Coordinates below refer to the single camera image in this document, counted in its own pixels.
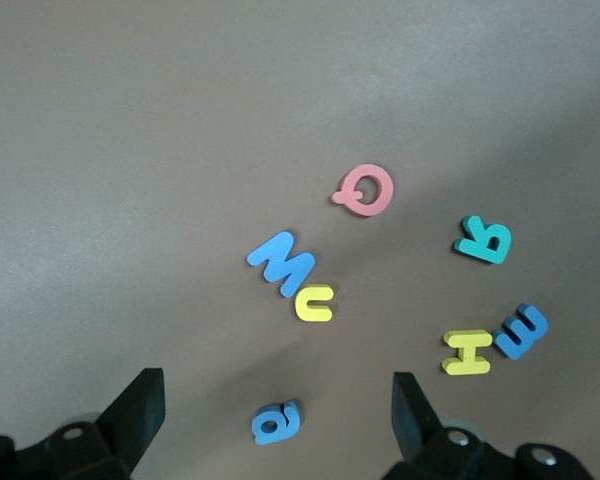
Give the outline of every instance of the magnetic letter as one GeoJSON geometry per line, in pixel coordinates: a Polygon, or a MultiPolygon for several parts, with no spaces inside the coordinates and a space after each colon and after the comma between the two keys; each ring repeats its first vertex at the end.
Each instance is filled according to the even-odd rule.
{"type": "Polygon", "coordinates": [[[485,262],[504,262],[511,246],[511,232],[507,227],[497,223],[483,225],[477,215],[464,217],[462,227],[469,238],[456,240],[453,248],[485,262]]]}
{"type": "Polygon", "coordinates": [[[344,205],[349,210],[363,217],[372,217],[383,212],[393,197],[393,180],[389,174],[377,165],[365,163],[358,165],[342,179],[340,190],[331,195],[331,201],[344,205]],[[361,203],[362,192],[356,190],[358,182],[369,177],[376,182],[376,197],[370,204],[361,203]]]}
{"type": "Polygon", "coordinates": [[[518,360],[549,329],[547,319],[533,305],[521,304],[518,315],[520,318],[507,317],[504,331],[493,332],[493,343],[513,360],[518,360]]]}
{"type": "Polygon", "coordinates": [[[293,235],[283,231],[247,255],[247,262],[252,267],[268,262],[264,267],[265,280],[276,282],[283,279],[280,293],[287,298],[295,295],[316,264],[316,259],[309,252],[302,252],[295,257],[287,258],[291,253],[293,242],[293,235]]]}
{"type": "Polygon", "coordinates": [[[251,422],[251,431],[258,445],[281,442],[300,430],[300,412],[292,401],[282,405],[267,405],[259,409],[251,422]]]}
{"type": "Polygon", "coordinates": [[[328,322],[333,317],[326,305],[313,305],[313,301],[329,301],[333,298],[333,289],[329,285],[307,285],[296,295],[296,314],[305,322],[328,322]]]}
{"type": "Polygon", "coordinates": [[[488,347],[493,341],[485,330],[455,330],[444,335],[444,341],[451,348],[458,349],[458,356],[447,358],[442,368],[449,375],[480,375],[488,373],[491,364],[483,357],[476,356],[476,347],[488,347]]]}

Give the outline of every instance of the silver bolt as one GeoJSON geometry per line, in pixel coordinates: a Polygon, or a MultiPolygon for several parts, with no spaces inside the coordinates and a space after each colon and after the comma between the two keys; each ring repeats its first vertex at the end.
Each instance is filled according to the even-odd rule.
{"type": "Polygon", "coordinates": [[[82,429],[76,427],[76,428],[70,428],[69,430],[64,432],[62,434],[62,438],[64,438],[65,440],[75,440],[76,438],[80,437],[81,435],[82,435],[82,429]]]}
{"type": "Polygon", "coordinates": [[[452,443],[460,445],[461,447],[466,447],[467,445],[469,445],[469,437],[467,437],[460,430],[451,430],[447,434],[447,438],[449,438],[449,440],[451,440],[452,443]]]}
{"type": "Polygon", "coordinates": [[[536,462],[542,463],[543,465],[547,465],[549,467],[553,467],[558,460],[549,450],[545,450],[544,448],[534,448],[531,450],[531,456],[535,459],[536,462]]]}

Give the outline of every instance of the blue letter m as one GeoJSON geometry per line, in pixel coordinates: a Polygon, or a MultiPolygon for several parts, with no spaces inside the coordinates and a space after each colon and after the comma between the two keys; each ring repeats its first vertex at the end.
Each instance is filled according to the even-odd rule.
{"type": "Polygon", "coordinates": [[[309,252],[287,258],[293,242],[291,233],[280,232],[247,255],[247,262],[252,267],[268,262],[264,267],[264,278],[267,282],[276,282],[284,278],[280,285],[280,293],[287,298],[295,295],[316,264],[316,259],[309,252]]]}

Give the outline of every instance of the gray table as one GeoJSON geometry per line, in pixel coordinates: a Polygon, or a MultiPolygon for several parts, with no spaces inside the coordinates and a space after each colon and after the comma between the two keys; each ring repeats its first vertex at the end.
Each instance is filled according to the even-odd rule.
{"type": "Polygon", "coordinates": [[[165,370],[142,479],[377,479],[394,371],[507,454],[600,478],[600,1],[0,2],[0,433],[24,447],[165,370]],[[395,195],[328,201],[362,163],[395,195]],[[451,251],[469,214],[502,265],[451,251]],[[290,229],[333,320],[246,255],[290,229]],[[547,335],[451,377],[449,330],[547,335]],[[259,447],[262,405],[303,424],[259,447]]]}

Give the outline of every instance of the pink letter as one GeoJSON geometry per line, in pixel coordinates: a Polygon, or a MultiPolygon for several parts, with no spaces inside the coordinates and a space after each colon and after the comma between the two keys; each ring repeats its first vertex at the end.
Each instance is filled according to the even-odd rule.
{"type": "Polygon", "coordinates": [[[338,205],[344,205],[363,217],[373,217],[382,213],[389,206],[392,197],[393,180],[389,174],[377,165],[365,163],[347,173],[342,179],[340,190],[331,195],[331,201],[338,205]],[[359,201],[362,199],[362,192],[355,189],[360,179],[364,177],[372,178],[376,182],[378,190],[376,198],[368,205],[359,201]]]}

